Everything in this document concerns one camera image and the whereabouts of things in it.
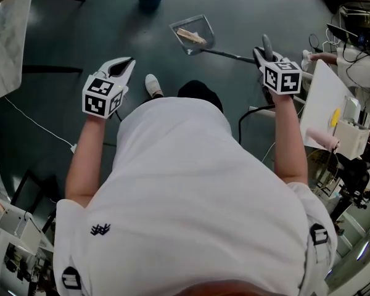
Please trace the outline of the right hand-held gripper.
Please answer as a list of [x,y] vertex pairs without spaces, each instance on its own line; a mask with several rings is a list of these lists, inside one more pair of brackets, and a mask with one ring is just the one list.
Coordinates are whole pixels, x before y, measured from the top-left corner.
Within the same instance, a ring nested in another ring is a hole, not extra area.
[[262,85],[277,95],[299,94],[302,83],[302,70],[295,62],[273,51],[273,61],[265,58],[262,47],[253,49],[255,65],[262,72]]

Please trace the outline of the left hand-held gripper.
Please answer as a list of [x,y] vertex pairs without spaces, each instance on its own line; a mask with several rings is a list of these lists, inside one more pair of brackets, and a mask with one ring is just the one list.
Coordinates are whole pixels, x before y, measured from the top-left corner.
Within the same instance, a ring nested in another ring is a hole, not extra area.
[[136,61],[121,57],[106,62],[88,76],[82,90],[82,111],[109,118],[122,104]]

